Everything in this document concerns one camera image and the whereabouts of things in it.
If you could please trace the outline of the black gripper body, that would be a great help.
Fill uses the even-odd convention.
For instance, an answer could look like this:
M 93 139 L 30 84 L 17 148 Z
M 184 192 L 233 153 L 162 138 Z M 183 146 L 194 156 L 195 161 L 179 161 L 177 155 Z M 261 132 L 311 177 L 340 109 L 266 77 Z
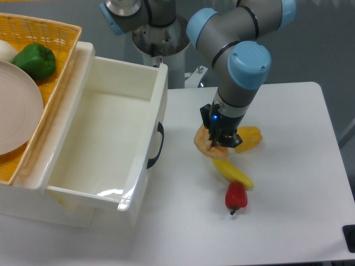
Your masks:
M 237 134 L 238 126 L 246 114 L 246 107 L 233 107 L 222 100 L 214 100 L 200 108 L 203 125 L 208 130 L 219 130 L 219 143 L 223 136 Z

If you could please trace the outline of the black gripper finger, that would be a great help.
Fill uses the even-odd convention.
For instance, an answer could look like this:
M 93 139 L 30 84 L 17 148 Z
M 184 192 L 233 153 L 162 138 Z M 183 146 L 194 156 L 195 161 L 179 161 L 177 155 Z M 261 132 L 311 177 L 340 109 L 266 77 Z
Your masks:
M 209 141 L 211 141 L 211 147 L 215 147 L 219 145 L 219 137 L 220 131 L 219 130 L 209 130 Z
M 242 138 L 239 134 L 233 134 L 231 136 L 223 136 L 221 139 L 221 146 L 228 148 L 236 148 L 242 144 Z

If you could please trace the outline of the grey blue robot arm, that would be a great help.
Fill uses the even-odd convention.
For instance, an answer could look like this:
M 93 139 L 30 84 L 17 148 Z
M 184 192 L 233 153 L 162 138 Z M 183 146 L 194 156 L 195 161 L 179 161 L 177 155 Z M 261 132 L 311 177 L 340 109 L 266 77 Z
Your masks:
M 271 68 L 268 50 L 257 39 L 290 24 L 295 1 L 238 1 L 229 12 L 197 11 L 178 16 L 175 1 L 102 1 L 100 9 L 117 35 L 132 33 L 148 65 L 193 46 L 220 77 L 211 104 L 200 110 L 213 146 L 236 147 L 238 126 Z

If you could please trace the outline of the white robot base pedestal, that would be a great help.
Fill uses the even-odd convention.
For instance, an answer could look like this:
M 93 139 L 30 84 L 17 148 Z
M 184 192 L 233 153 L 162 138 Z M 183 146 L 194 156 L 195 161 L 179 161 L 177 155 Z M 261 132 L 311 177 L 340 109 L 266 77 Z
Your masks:
M 141 53 L 144 65 L 168 66 L 168 88 L 185 87 L 185 52 L 190 41 L 186 34 L 187 20 L 180 15 L 165 27 L 143 25 L 132 32 L 133 43 Z

